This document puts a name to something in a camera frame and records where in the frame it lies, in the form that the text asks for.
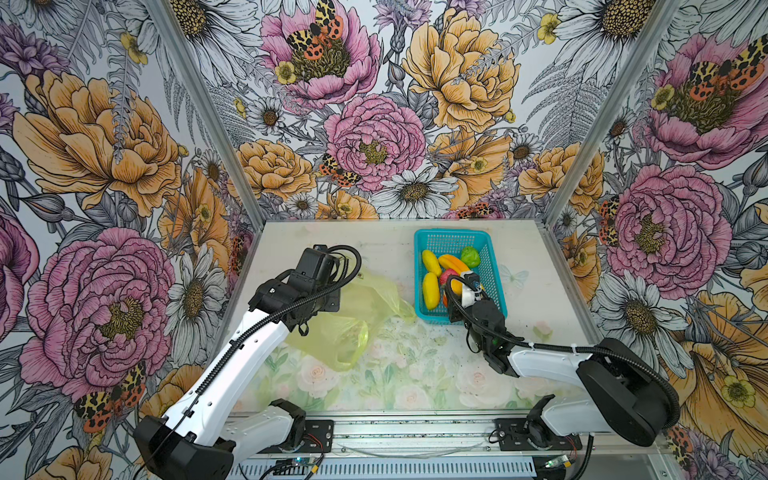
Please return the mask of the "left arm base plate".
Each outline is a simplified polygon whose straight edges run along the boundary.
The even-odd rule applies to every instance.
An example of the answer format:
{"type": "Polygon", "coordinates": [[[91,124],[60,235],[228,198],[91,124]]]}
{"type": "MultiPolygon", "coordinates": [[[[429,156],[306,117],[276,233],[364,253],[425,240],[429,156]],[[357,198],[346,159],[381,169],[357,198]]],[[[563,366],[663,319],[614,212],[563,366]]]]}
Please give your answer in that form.
{"type": "Polygon", "coordinates": [[[307,419],[297,451],[302,454],[330,453],[333,446],[334,429],[335,422],[333,420],[307,419]]]}

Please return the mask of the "yellow banana toy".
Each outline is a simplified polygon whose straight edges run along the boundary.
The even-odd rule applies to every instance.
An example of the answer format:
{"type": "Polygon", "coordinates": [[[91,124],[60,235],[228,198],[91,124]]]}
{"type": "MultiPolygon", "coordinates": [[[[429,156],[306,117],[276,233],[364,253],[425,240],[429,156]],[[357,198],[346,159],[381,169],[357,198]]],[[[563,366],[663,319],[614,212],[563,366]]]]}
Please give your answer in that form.
{"type": "Polygon", "coordinates": [[[421,292],[424,305],[428,311],[434,310],[441,301],[440,284],[438,276],[428,272],[422,281],[421,292]]]}

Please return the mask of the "orange yellow mango toy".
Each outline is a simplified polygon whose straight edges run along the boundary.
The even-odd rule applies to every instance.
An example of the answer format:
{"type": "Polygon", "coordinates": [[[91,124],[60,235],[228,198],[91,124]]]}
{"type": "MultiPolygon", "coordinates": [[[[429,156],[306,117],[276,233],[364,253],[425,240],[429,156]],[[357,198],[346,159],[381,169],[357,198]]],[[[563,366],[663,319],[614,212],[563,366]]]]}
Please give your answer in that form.
{"type": "Polygon", "coordinates": [[[452,270],[457,275],[462,275],[471,270],[461,259],[450,254],[440,256],[438,263],[443,270],[452,270]]]}

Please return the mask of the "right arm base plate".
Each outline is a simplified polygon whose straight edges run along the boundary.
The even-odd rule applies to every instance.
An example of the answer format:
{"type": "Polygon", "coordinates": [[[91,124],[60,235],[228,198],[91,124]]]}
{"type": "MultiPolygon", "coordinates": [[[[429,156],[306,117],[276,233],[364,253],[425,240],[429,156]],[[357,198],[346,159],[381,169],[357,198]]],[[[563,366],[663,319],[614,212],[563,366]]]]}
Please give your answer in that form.
{"type": "Polygon", "coordinates": [[[497,418],[488,436],[501,451],[579,451],[583,449],[578,435],[557,436],[548,427],[521,417],[497,418]]]}

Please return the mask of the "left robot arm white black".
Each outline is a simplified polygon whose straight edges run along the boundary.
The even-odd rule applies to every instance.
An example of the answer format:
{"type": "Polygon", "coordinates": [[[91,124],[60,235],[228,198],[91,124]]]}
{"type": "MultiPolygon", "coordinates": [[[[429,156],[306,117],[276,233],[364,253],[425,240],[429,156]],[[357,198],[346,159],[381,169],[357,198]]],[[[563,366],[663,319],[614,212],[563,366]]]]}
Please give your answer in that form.
{"type": "Polygon", "coordinates": [[[193,386],[165,413],[147,415],[133,437],[145,469],[161,479],[225,479],[250,456],[299,449],[306,413],[278,399],[237,423],[227,420],[255,374],[294,331],[307,334],[309,320],[336,312],[340,293],[362,267],[348,245],[315,245],[297,266],[262,283],[230,340],[193,386]]]}

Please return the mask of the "yellow corn toy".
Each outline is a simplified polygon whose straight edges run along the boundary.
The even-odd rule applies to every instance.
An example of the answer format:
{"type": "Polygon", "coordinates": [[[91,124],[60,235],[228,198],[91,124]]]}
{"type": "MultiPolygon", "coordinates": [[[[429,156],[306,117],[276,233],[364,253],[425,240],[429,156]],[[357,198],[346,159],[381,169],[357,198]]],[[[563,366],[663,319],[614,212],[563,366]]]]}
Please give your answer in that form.
{"type": "Polygon", "coordinates": [[[437,277],[442,275],[442,267],[437,256],[432,251],[423,250],[421,252],[421,260],[428,273],[432,273],[437,277]]]}

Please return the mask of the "yellow-green plastic bag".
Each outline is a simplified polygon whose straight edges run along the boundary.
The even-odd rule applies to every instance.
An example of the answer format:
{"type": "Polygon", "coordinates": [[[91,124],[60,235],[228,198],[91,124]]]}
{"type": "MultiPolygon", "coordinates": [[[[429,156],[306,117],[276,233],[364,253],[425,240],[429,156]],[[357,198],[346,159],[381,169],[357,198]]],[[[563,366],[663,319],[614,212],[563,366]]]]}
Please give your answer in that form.
{"type": "Polygon", "coordinates": [[[309,322],[305,336],[291,333],[286,343],[323,362],[332,370],[352,369],[392,318],[413,322],[413,306],[391,279],[362,269],[340,290],[340,309],[321,312],[309,322]]]}

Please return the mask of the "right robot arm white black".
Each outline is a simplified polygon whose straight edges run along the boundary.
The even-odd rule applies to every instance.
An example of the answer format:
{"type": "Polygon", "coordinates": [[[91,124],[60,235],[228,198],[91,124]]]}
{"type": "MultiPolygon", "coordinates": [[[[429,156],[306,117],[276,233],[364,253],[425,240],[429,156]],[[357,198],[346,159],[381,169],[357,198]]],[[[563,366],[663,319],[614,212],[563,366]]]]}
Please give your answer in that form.
{"type": "Polygon", "coordinates": [[[614,433],[648,447],[680,419],[671,384],[623,343],[604,339],[594,346],[529,342],[507,331],[501,311],[486,298],[465,306],[448,302],[491,369],[514,378],[541,378],[583,390],[568,400],[545,394],[527,414],[522,431],[538,448],[575,434],[614,433]]]}

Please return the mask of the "green fruit toy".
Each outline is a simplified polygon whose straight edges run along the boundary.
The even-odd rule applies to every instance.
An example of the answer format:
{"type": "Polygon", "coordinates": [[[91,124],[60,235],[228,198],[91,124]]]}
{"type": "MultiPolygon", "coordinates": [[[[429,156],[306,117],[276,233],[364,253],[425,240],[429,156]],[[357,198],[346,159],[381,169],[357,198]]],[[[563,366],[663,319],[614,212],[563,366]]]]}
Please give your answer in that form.
{"type": "Polygon", "coordinates": [[[462,249],[460,260],[470,270],[478,267],[482,262],[479,251],[473,246],[466,246],[462,249]]]}

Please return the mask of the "pink red fruit toy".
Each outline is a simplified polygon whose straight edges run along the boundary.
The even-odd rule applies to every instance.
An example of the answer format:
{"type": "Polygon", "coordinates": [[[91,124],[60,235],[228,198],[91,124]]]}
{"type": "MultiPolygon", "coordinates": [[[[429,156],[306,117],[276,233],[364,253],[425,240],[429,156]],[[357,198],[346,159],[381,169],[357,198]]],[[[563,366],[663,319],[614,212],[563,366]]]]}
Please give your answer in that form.
{"type": "Polygon", "coordinates": [[[458,273],[450,268],[443,270],[440,276],[438,277],[439,285],[440,286],[445,285],[451,276],[458,276],[458,273]]]}

